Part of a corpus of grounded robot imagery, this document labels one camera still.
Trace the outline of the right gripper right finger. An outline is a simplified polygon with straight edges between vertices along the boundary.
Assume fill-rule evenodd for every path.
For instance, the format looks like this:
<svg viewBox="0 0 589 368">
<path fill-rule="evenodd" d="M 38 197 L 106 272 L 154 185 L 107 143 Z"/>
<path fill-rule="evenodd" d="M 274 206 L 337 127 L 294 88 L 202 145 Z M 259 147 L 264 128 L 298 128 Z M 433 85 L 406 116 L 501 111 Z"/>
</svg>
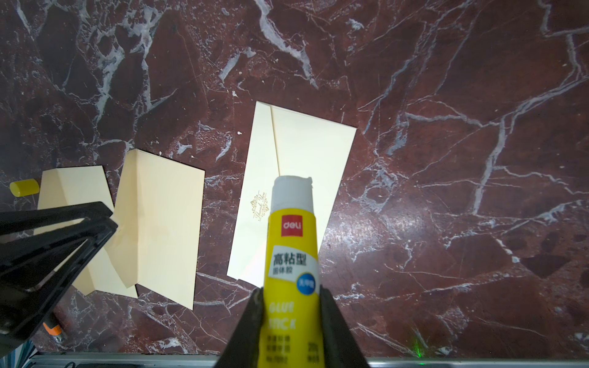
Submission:
<svg viewBox="0 0 589 368">
<path fill-rule="evenodd" d="M 320 286 L 326 367 L 369 367 L 331 292 Z"/>
</svg>

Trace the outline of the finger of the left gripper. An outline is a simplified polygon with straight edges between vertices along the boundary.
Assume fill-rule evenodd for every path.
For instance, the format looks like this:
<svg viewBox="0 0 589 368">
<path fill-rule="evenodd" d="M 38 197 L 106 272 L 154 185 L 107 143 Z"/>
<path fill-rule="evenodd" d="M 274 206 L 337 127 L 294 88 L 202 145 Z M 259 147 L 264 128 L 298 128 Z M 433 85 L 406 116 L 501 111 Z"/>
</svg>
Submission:
<svg viewBox="0 0 589 368">
<path fill-rule="evenodd" d="M 84 220 L 1 244 L 1 339 L 27 340 L 114 235 L 110 219 Z"/>
<path fill-rule="evenodd" d="M 1 235 L 37 229 L 77 219 L 110 219 L 113 212 L 102 202 L 67 205 L 53 209 L 1 213 Z"/>
</svg>

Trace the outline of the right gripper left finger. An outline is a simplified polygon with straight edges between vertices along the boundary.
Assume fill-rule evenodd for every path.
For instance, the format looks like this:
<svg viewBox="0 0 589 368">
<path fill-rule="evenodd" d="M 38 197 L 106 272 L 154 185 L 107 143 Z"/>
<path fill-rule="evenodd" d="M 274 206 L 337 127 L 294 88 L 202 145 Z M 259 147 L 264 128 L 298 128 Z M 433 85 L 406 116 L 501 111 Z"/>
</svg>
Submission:
<svg viewBox="0 0 589 368">
<path fill-rule="evenodd" d="M 259 340 L 264 317 L 263 289 L 256 288 L 215 368 L 253 368 L 259 362 Z"/>
</svg>

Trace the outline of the yellow glue stick cap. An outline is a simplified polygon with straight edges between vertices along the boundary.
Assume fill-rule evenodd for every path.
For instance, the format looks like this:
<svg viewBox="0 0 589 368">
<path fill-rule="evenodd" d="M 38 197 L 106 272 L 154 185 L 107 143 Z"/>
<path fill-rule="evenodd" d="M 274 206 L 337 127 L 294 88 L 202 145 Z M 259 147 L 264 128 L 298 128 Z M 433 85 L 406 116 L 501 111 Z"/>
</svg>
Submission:
<svg viewBox="0 0 589 368">
<path fill-rule="evenodd" d="M 33 196 L 40 193 L 40 185 L 35 179 L 24 179 L 11 182 L 9 188 L 12 195 L 16 198 Z"/>
</svg>

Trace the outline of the yellow glue stick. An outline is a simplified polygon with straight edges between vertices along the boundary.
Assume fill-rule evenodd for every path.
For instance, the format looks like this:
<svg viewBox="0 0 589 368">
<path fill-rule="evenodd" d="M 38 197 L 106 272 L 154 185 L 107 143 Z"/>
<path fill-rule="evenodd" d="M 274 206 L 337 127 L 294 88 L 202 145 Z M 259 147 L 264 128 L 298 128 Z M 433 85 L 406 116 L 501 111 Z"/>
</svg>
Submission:
<svg viewBox="0 0 589 368">
<path fill-rule="evenodd" d="M 271 194 L 259 360 L 325 359 L 312 181 L 279 176 Z"/>
</svg>

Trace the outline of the orange adjustable wrench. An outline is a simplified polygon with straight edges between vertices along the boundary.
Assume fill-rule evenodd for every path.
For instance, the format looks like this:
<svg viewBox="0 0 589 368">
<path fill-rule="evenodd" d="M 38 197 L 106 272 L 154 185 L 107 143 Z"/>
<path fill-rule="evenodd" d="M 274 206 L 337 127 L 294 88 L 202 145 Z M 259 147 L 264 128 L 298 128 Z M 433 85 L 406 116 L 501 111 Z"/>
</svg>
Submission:
<svg viewBox="0 0 589 368">
<path fill-rule="evenodd" d="M 50 313 L 44 319 L 43 327 L 57 343 L 63 344 L 67 340 L 67 334 L 64 332 L 54 313 Z"/>
</svg>

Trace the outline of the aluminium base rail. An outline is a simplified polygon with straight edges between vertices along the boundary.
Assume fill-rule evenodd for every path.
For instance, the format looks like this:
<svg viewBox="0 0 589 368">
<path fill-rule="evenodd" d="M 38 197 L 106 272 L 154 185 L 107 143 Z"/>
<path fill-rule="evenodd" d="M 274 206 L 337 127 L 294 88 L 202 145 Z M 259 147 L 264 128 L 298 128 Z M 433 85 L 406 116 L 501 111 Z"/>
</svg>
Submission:
<svg viewBox="0 0 589 368">
<path fill-rule="evenodd" d="M 587 360 L 506 360 L 463 358 L 351 358 L 315 360 L 281 357 L 271 361 L 208 355 L 107 353 L 35 354 L 33 367 L 587 367 Z"/>
</svg>

